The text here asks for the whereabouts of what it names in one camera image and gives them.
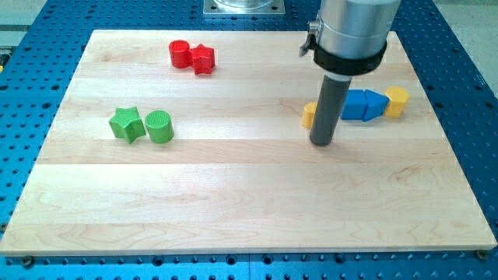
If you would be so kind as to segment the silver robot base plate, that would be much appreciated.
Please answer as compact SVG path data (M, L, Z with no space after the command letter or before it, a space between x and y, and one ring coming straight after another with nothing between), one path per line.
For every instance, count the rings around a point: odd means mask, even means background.
M204 0L204 15L282 15L284 0Z

